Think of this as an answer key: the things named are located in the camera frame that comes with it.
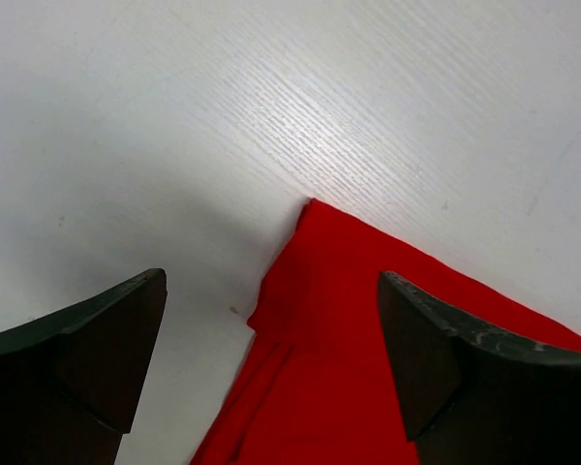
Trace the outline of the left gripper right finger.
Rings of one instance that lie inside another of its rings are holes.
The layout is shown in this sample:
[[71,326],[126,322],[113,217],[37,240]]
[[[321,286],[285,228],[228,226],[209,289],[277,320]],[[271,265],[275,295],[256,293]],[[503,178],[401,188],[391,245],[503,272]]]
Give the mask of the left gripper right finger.
[[581,464],[581,352],[493,325],[387,271],[383,339],[423,464]]

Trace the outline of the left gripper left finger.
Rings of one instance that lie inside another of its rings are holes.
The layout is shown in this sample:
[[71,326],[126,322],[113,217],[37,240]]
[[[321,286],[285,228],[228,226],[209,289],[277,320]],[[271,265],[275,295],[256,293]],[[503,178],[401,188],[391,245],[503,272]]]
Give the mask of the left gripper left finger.
[[167,301],[148,269],[0,332],[0,464],[112,464],[137,412]]

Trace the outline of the red t-shirt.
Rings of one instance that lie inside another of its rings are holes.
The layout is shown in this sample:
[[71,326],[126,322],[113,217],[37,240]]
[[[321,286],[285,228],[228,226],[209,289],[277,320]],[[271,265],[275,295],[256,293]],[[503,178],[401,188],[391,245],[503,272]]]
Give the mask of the red t-shirt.
[[581,336],[322,201],[260,284],[256,336],[196,464],[414,464],[378,314],[382,271],[464,311],[581,352]]

